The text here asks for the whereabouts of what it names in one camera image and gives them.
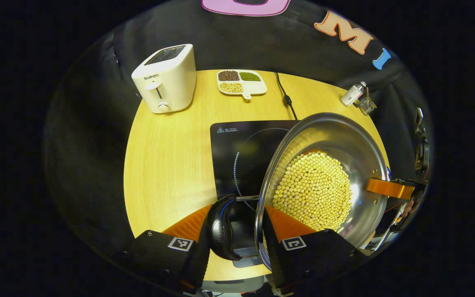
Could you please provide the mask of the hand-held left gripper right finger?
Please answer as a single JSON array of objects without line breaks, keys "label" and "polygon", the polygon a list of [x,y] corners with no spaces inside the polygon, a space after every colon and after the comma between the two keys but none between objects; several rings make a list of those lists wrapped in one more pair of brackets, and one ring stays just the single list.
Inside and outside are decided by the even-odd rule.
[{"label": "hand-held left gripper right finger", "polygon": [[332,229],[315,231],[266,206],[264,238],[274,283],[282,295],[317,293],[368,261],[368,257]]}]

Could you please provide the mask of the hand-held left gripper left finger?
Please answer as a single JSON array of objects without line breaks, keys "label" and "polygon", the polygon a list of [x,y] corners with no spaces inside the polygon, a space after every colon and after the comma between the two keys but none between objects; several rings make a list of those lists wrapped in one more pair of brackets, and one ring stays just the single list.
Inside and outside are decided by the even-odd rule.
[{"label": "hand-held left gripper left finger", "polygon": [[158,232],[146,230],[122,250],[122,268],[174,293],[195,294],[203,284],[210,248],[206,205]]}]

